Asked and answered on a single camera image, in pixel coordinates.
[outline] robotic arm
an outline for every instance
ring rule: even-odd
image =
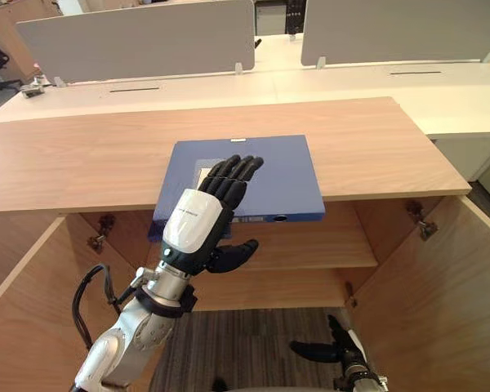
[[[216,245],[262,164],[262,158],[234,155],[216,164],[198,190],[184,191],[163,231],[157,268],[136,271],[118,303],[135,297],[91,347],[72,391],[125,391],[165,342],[175,319],[193,309],[197,298],[190,278],[204,270],[235,270],[252,256],[258,248],[253,239],[237,247]]]

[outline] desk divider panel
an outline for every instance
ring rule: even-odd
[[[309,0],[301,63],[473,60],[490,52],[490,0]]]
[[[86,82],[254,67],[251,0],[186,2],[17,24],[49,80]]]

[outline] white desk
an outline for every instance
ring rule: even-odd
[[[439,142],[465,178],[473,180],[490,157],[490,64],[342,65],[326,69],[300,63],[302,34],[262,37],[256,66],[243,75],[214,74],[91,82],[0,108],[0,123],[112,112],[145,112],[315,100],[392,96],[431,139]],[[111,92],[131,88],[158,90]],[[466,153],[479,144],[471,157]]]

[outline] gray carpet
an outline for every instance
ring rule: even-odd
[[[177,322],[150,390],[208,392],[216,376],[222,377],[232,389],[258,386],[332,389],[332,380],[340,376],[341,366],[299,358],[290,351],[288,343],[291,340],[330,343],[326,315],[337,316],[339,312],[315,308],[187,314]]]

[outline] blue folder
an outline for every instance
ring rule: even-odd
[[[180,141],[175,144],[149,240],[158,241],[185,188],[198,184],[216,163],[239,154],[254,155],[264,165],[248,183],[245,198],[235,210],[239,222],[320,221],[325,206],[319,192],[305,136]]]

